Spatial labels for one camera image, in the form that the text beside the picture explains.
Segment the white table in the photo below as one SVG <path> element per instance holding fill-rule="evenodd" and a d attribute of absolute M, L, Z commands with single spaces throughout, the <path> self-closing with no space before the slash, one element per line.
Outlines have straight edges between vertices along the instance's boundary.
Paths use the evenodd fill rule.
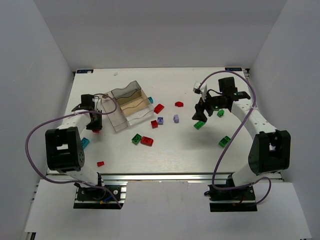
<path fill-rule="evenodd" d="M 146 95 L 154 100 L 154 107 L 161 103 L 165 108 L 142 123 L 115 132 L 109 118 L 102 117 L 102 131 L 99 134 L 84 130 L 81 137 L 90 140 L 84 150 L 85 161 L 100 173 L 108 174 L 154 174 L 154 173 L 210 173 L 223 150 L 218 145 L 225 137 L 231 137 L 240 121 L 227 109 L 223 117 L 215 114 L 197 130 L 192 120 L 195 104 L 200 95 L 193 92 L 196 81 L 201 82 L 210 73 L 224 70 L 212 68 L 132 68 L 94 69 L 93 73 L 75 74 L 68 100 L 66 114 L 80 103 L 82 94 L 105 93 L 115 88 L 124 88 L 136 80 Z M 248 86 L 231 73 L 220 73 L 207 80 L 208 88 L 219 90 L 218 79 L 234 77 L 239 91 L 248 91 Z M 181 101 L 184 107 L 176 107 Z M 179 123 L 173 116 L 178 114 Z M 150 121 L 164 117 L 164 124 L 152 129 Z M 153 146 L 134 145 L 135 134 L 150 137 Z M 252 139 L 246 129 L 227 151 L 219 168 L 220 173 L 235 172 L 248 162 Z M 104 166 L 97 167 L 97 162 Z"/>
<path fill-rule="evenodd" d="M 104 116 L 99 134 L 88 130 L 81 134 L 90 140 L 85 149 L 87 164 L 105 174 L 106 184 L 125 188 L 121 210 L 73 209 L 75 186 L 41 180 L 25 231 L 36 232 L 36 240 L 310 238 L 295 189 L 278 179 L 279 174 L 273 177 L 270 195 L 257 207 L 258 212 L 210 212 L 209 198 L 203 193 L 211 176 L 201 173 L 213 171 L 222 152 L 218 142 L 226 135 L 231 137 L 240 121 L 226 110 L 222 118 L 214 114 L 196 130 L 191 117 L 200 98 L 193 93 L 194 83 L 219 70 L 223 68 L 95 69 L 93 73 L 76 74 L 66 114 L 80 102 L 81 94 L 105 93 L 134 80 L 152 96 L 155 106 L 161 103 L 165 108 L 152 119 L 118 133 Z M 213 76 L 207 81 L 208 87 L 219 90 L 218 79 L 229 76 Z M 248 92 L 238 77 L 235 84 L 239 91 Z M 184 107 L 175 107 L 176 101 L 184 102 Z M 174 114 L 179 115 L 179 123 L 173 122 Z M 150 121 L 157 116 L 164 117 L 164 125 L 152 129 Z M 136 133 L 153 138 L 153 146 L 134 145 L 131 139 Z M 251 144 L 249 133 L 241 130 L 219 172 L 242 167 L 248 161 Z M 105 165 L 98 168 L 99 161 Z M 216 179 L 227 176 L 219 174 Z M 65 180 L 68 176 L 50 178 Z M 256 198 L 260 199 L 267 188 L 267 183 L 255 185 Z"/>

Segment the lego brick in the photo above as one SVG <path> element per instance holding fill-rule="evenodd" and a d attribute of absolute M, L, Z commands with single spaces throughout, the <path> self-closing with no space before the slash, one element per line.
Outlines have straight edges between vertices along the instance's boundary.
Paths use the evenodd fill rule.
<path fill-rule="evenodd" d="M 164 109 L 165 106 L 163 106 L 162 104 L 158 104 L 155 108 L 154 108 L 154 112 L 156 114 L 160 113 L 162 109 Z"/>
<path fill-rule="evenodd" d="M 137 134 L 132 138 L 132 142 L 133 142 L 135 145 L 137 145 L 137 144 L 140 142 L 141 138 L 142 138 L 142 136 L 137 133 Z"/>
<path fill-rule="evenodd" d="M 224 148 L 228 142 L 230 142 L 230 137 L 225 136 L 224 138 L 221 139 L 221 141 L 219 142 L 219 145 Z"/>
<path fill-rule="evenodd" d="M 81 139 L 81 144 L 82 144 L 82 148 L 85 149 L 86 146 L 88 146 L 88 144 L 90 143 L 89 139 L 88 138 L 82 138 Z"/>
<path fill-rule="evenodd" d="M 105 162 L 104 162 L 104 161 L 98 161 L 98 162 L 96 163 L 96 165 L 97 165 L 98 167 L 101 167 L 101 166 L 105 165 Z"/>
<path fill-rule="evenodd" d="M 230 137 L 225 136 L 224 139 L 225 139 L 227 142 L 230 142 Z"/>
<path fill-rule="evenodd" d="M 173 116 L 173 120 L 174 120 L 174 122 L 175 122 L 176 124 L 179 123 L 179 116 L 178 116 L 178 114 L 176 114 L 176 115 Z"/>
<path fill-rule="evenodd" d="M 141 139 L 141 143 L 151 147 L 154 143 L 154 140 L 150 137 L 143 136 Z"/>
<path fill-rule="evenodd" d="M 225 114 L 225 111 L 224 111 L 223 109 L 220 109 L 220 110 L 217 112 L 216 115 L 217 115 L 219 118 L 221 118 L 224 114 Z"/>
<path fill-rule="evenodd" d="M 164 118 L 162 116 L 158 116 L 158 124 L 163 125 L 164 124 Z"/>
<path fill-rule="evenodd" d="M 193 125 L 197 130 L 199 130 L 206 123 L 204 121 L 198 121 L 195 125 Z"/>
<path fill-rule="evenodd" d="M 151 121 L 151 126 L 153 129 L 157 128 L 158 127 L 157 121 L 156 120 Z"/>
<path fill-rule="evenodd" d="M 149 101 L 150 101 L 150 103 L 154 103 L 154 100 L 152 99 L 152 97 L 148 97 L 148 99 L 149 99 Z"/>
<path fill-rule="evenodd" d="M 180 107 L 183 107 L 184 106 L 184 103 L 182 101 L 177 101 L 175 104 L 174 104 L 176 107 L 180 108 Z"/>

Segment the cyan lego brick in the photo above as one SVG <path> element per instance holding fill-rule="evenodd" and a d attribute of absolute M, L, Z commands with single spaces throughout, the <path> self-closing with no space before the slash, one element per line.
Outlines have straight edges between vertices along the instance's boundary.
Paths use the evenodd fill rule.
<path fill-rule="evenodd" d="M 88 138 L 82 138 L 81 139 L 81 144 L 82 144 L 82 148 L 85 149 L 86 146 L 88 146 L 88 144 L 90 143 L 89 139 Z"/>
<path fill-rule="evenodd" d="M 148 99 L 149 99 L 149 101 L 150 101 L 150 103 L 154 103 L 154 100 L 152 99 L 152 97 L 148 97 Z"/>

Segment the lavender lego brick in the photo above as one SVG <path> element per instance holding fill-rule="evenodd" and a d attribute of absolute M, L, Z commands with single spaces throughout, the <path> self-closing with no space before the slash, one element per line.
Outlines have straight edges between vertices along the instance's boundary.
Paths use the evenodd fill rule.
<path fill-rule="evenodd" d="M 174 120 L 174 122 L 175 122 L 176 124 L 179 122 L 178 114 L 176 114 L 176 115 L 173 116 L 173 120 Z"/>
<path fill-rule="evenodd" d="M 164 124 L 164 118 L 162 116 L 159 116 L 157 122 L 158 122 L 159 125 L 163 125 Z"/>

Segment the cable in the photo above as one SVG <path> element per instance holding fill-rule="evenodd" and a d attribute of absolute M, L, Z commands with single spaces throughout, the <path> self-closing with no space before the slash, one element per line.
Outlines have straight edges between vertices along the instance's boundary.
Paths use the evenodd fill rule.
<path fill-rule="evenodd" d="M 213 91 L 213 92 L 215 92 L 216 94 L 222 95 L 222 92 L 218 92 L 218 91 L 213 90 L 213 89 L 209 89 L 209 90 L 208 90 L 208 91 L 206 91 L 206 92 L 208 93 L 208 92 L 210 92 L 210 91 Z"/>
<path fill-rule="evenodd" d="M 100 198 L 92 197 L 92 198 L 93 198 L 94 200 L 100 200 L 100 199 L 103 199 L 106 194 L 107 194 L 107 191 L 104 190 L 104 194 L 102 195 L 102 197 L 100 197 Z"/>
<path fill-rule="evenodd" d="M 200 84 L 200 86 L 198 87 L 198 89 L 201 88 L 201 86 L 205 83 L 205 81 L 210 78 L 211 76 L 213 75 L 216 75 L 216 74 L 219 74 L 219 73 L 230 73 L 230 74 L 234 74 L 236 76 L 238 76 L 239 78 L 241 78 L 247 85 L 248 87 L 251 89 L 251 92 L 252 92 L 252 95 L 253 95 L 253 101 L 252 101 L 252 107 L 255 107 L 256 106 L 256 101 L 257 101 L 257 97 L 256 97 L 256 93 L 255 93 L 255 90 L 254 88 L 251 86 L 251 84 L 248 82 L 248 80 L 246 80 L 243 76 L 241 76 L 240 74 L 236 73 L 236 72 L 233 72 L 233 71 L 227 71 L 227 70 L 221 70 L 221 71 L 216 71 L 216 72 L 213 72 L 211 74 L 209 74 Z M 212 186 L 216 189 L 216 190 L 220 190 L 220 191 L 228 191 L 228 190 L 235 190 L 235 189 L 243 189 L 243 188 L 246 188 L 246 187 L 250 187 L 258 182 L 260 182 L 262 179 L 266 179 L 269 181 L 269 189 L 268 191 L 266 192 L 265 196 L 260 199 L 258 202 L 256 202 L 255 204 L 259 204 L 261 203 L 263 200 L 266 199 L 266 197 L 268 196 L 270 190 L 271 190 L 271 180 L 270 178 L 266 177 L 266 176 L 263 176 L 261 178 L 259 178 L 257 181 L 255 181 L 253 184 L 252 183 L 248 183 L 248 184 L 244 184 L 244 185 L 241 185 L 241 186 L 233 186 L 233 187 L 218 187 L 215 185 L 215 178 L 216 178 L 216 175 L 217 175 L 217 171 L 218 171 L 218 167 L 223 159 L 223 157 L 225 156 L 228 148 L 230 147 L 231 143 L 233 142 L 233 140 L 235 139 L 235 137 L 237 136 L 237 134 L 239 133 L 240 129 L 245 125 L 247 119 L 249 118 L 250 114 L 252 113 L 252 111 L 254 110 L 253 108 L 250 108 L 250 110 L 248 111 L 247 115 L 245 116 L 245 118 L 243 119 L 243 121 L 241 122 L 240 126 L 236 129 L 236 131 L 234 132 L 234 134 L 232 135 L 229 143 L 226 145 L 226 147 L 223 149 L 216 165 L 215 165 L 215 168 L 214 168 L 214 171 L 213 171 L 213 174 L 212 174 Z"/>
<path fill-rule="evenodd" d="M 107 198 L 103 199 L 102 201 L 103 201 L 103 202 L 106 202 L 106 201 L 108 201 L 110 198 L 112 198 L 112 196 L 108 196 Z"/>
<path fill-rule="evenodd" d="M 77 112 L 77 113 L 71 113 L 71 114 L 68 114 L 68 115 L 65 115 L 65 116 L 61 116 L 61 117 L 57 117 L 57 118 L 54 118 L 52 120 L 49 120 L 49 121 L 45 121 L 41 124 L 39 124 L 38 126 L 36 126 L 34 129 L 32 129 L 28 136 L 26 137 L 25 139 L 25 144 L 24 144 L 24 149 L 25 149 L 25 154 L 26 154 L 26 158 L 28 159 L 31 167 L 33 168 L 33 170 L 41 177 L 43 178 L 44 180 L 48 181 L 49 183 L 53 183 L 53 184 L 70 184 L 70 183 L 79 183 L 79 184 L 84 184 L 88 187 L 91 187 L 91 188 L 96 188 L 96 189 L 102 189 L 102 190 L 105 190 L 107 191 L 111 196 L 112 198 L 114 199 L 114 201 L 118 204 L 118 206 L 121 208 L 121 204 L 118 202 L 118 200 L 116 199 L 116 197 L 112 194 L 112 192 L 108 189 L 108 188 L 105 188 L 103 186 L 95 186 L 95 185 L 91 185 L 87 182 L 83 182 L 83 181 L 80 181 L 80 180 L 69 180 L 69 181 L 55 181 L 55 180 L 52 180 L 50 178 L 47 178 L 45 175 L 43 175 L 39 169 L 36 167 L 35 163 L 32 161 L 31 159 L 31 156 L 30 156 L 30 153 L 29 153 L 29 141 L 30 141 L 30 137 L 32 136 L 32 134 L 39 128 L 41 128 L 42 126 L 44 125 L 47 125 L 47 124 L 50 124 L 50 123 L 53 123 L 53 122 L 56 122 L 56 121 L 59 121 L 59 120 L 62 120 L 62 119 L 66 119 L 66 118 L 69 118 L 69 117 L 72 117 L 72 116 L 75 116 L 75 115 L 78 115 L 78 114 L 98 114 L 98 115 L 108 115 L 108 114 L 112 114 L 114 113 L 117 108 L 118 108 L 118 105 L 116 103 L 116 100 L 114 100 L 113 98 L 107 96 L 108 98 L 110 98 L 113 102 L 114 102 L 114 110 L 110 111 L 110 112 L 106 112 L 106 113 L 102 113 L 102 112 L 98 112 L 98 111 L 81 111 L 81 112 Z"/>
<path fill-rule="evenodd" d="M 98 109 L 98 103 L 99 103 L 100 97 L 99 96 L 94 96 L 94 98 L 98 98 L 98 101 L 96 101 L 96 104 L 95 104 L 95 109 Z"/>

